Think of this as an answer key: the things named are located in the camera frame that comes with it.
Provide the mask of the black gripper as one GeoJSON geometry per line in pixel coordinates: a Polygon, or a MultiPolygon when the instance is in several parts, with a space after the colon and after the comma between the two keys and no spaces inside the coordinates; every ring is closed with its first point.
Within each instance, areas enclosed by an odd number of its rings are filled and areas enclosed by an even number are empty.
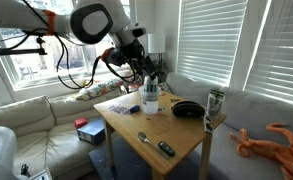
{"type": "Polygon", "coordinates": [[[149,56],[145,55],[144,47],[137,41],[116,47],[112,51],[112,64],[121,66],[128,64],[138,75],[146,74],[151,80],[156,78],[156,68],[149,56]]]}

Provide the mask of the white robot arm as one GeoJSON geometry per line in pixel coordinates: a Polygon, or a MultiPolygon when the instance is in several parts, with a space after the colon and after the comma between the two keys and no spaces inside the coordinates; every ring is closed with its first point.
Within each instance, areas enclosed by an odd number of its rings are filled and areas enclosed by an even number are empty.
{"type": "Polygon", "coordinates": [[[0,0],[0,28],[59,35],[77,45],[93,45],[109,36],[115,46],[103,60],[131,65],[138,74],[155,78],[155,67],[143,54],[139,38],[146,28],[133,24],[120,0],[78,0],[67,14],[34,8],[18,0],[0,0]]]}

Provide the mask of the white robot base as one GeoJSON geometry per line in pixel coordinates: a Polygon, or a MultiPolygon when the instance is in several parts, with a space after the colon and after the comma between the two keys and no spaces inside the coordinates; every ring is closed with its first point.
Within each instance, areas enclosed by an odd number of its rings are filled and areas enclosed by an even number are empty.
{"type": "Polygon", "coordinates": [[[0,126],[0,180],[18,180],[14,174],[14,155],[17,148],[15,133],[0,126]]]}

